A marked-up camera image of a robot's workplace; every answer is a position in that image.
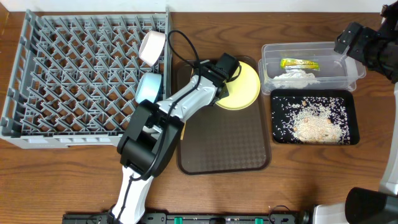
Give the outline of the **light blue bowl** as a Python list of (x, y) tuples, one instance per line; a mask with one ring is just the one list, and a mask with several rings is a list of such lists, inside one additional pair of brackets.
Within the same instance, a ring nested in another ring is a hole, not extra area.
[(156, 102), (162, 84), (162, 76), (158, 73), (145, 73), (139, 81), (135, 101), (141, 103), (148, 100)]

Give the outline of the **pink bowl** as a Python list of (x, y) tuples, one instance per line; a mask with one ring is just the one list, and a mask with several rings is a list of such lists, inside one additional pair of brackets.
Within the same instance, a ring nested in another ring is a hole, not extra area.
[(163, 51), (165, 40), (166, 35), (164, 33), (149, 31), (139, 48), (139, 58), (150, 67), (155, 65)]

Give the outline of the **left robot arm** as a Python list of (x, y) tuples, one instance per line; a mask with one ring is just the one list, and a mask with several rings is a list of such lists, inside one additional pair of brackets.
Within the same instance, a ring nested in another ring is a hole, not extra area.
[(139, 103), (117, 146), (123, 182), (109, 223), (137, 223), (143, 217), (152, 181), (170, 162), (185, 122), (202, 107), (229, 96), (226, 84), (236, 79), (240, 67), (229, 54), (216, 63), (197, 61), (189, 83), (174, 95)]

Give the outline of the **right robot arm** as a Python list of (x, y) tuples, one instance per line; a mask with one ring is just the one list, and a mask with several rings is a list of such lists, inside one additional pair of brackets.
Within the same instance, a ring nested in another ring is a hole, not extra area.
[(335, 52), (364, 65), (377, 78), (365, 89), (389, 91), (391, 99), (367, 98), (359, 122), (371, 137), (368, 157), (382, 159), (378, 190), (352, 188), (341, 203), (317, 205), (301, 223), (397, 223), (397, 3), (383, 5), (381, 26), (373, 30), (352, 22), (335, 40)]

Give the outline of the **white paper napkin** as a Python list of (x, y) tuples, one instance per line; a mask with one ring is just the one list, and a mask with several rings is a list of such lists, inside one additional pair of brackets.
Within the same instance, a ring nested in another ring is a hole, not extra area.
[(306, 86), (317, 84), (319, 81), (313, 73), (304, 70), (292, 69), (272, 79), (276, 88), (302, 89)]

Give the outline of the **rice food scraps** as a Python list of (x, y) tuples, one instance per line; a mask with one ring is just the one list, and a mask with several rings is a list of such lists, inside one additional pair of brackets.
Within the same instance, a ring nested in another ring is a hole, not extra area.
[(350, 144), (345, 100), (325, 96), (273, 96), (272, 136), (287, 144)]

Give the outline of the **green snack wrapper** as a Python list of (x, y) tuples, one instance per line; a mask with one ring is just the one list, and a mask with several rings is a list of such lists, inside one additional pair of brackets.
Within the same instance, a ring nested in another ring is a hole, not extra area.
[(311, 60), (302, 60), (302, 59), (295, 59), (295, 58), (283, 58), (280, 61), (280, 67), (286, 70), (291, 69), (309, 69), (309, 70), (320, 70), (320, 66), (318, 63), (313, 62)]

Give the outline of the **yellow round plate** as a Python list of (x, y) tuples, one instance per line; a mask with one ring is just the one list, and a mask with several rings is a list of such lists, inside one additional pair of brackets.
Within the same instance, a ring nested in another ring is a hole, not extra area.
[(239, 67), (233, 78), (235, 80), (226, 84), (229, 96), (218, 100), (216, 104), (227, 110), (247, 108), (255, 102), (259, 95), (261, 89), (259, 75), (252, 66), (239, 61)]

